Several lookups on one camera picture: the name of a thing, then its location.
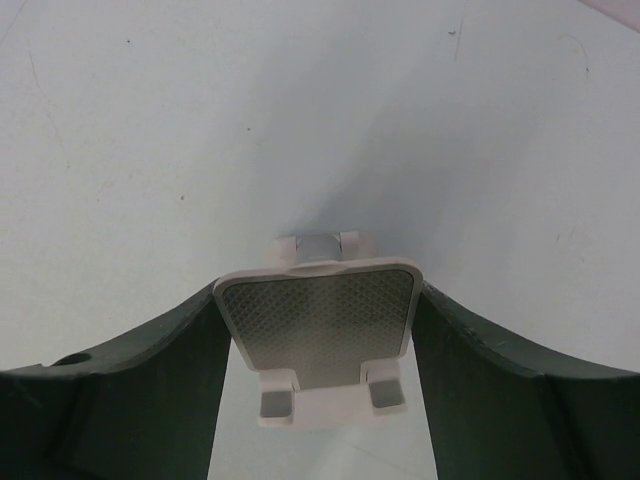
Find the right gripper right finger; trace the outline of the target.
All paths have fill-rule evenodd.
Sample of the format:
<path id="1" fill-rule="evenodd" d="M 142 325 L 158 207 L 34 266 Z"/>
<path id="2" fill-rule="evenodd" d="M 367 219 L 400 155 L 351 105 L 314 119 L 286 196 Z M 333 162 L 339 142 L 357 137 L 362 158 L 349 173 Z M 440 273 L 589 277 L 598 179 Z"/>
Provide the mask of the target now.
<path id="1" fill-rule="evenodd" d="M 442 479 L 635 479 L 639 376 L 530 341 L 425 285 L 412 327 Z"/>

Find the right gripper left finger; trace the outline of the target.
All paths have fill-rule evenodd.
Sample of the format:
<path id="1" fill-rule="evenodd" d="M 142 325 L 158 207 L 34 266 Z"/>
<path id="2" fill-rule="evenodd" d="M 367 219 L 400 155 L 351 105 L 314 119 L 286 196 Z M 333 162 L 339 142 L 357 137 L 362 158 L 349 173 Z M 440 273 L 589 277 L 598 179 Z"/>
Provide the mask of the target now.
<path id="1" fill-rule="evenodd" d="M 204 288 L 105 343 L 1 375 L 5 479 L 204 479 L 230 333 Z"/>

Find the white phone stand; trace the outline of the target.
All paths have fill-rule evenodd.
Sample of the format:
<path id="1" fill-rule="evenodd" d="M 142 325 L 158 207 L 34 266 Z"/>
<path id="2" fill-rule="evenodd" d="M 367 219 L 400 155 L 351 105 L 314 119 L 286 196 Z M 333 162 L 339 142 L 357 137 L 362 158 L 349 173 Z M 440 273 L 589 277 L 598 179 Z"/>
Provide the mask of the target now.
<path id="1" fill-rule="evenodd" d="M 228 274 L 212 294 L 247 367 L 264 427 L 325 429 L 403 413 L 400 359 L 423 284 L 361 232 L 275 240 L 269 267 Z"/>

